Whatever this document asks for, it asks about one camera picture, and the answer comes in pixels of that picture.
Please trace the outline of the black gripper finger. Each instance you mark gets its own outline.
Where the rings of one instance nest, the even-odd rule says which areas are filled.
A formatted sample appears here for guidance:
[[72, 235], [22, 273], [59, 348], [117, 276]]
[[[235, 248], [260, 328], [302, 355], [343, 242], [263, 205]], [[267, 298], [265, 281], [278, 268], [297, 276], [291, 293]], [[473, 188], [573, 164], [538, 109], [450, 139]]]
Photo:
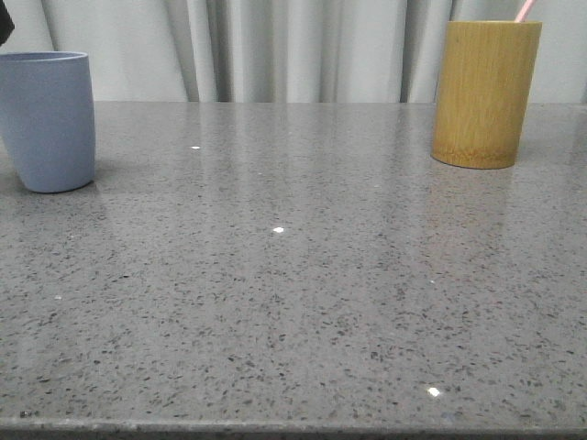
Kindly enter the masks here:
[[15, 29], [15, 24], [10, 16], [6, 4], [0, 0], [0, 46], [3, 46]]

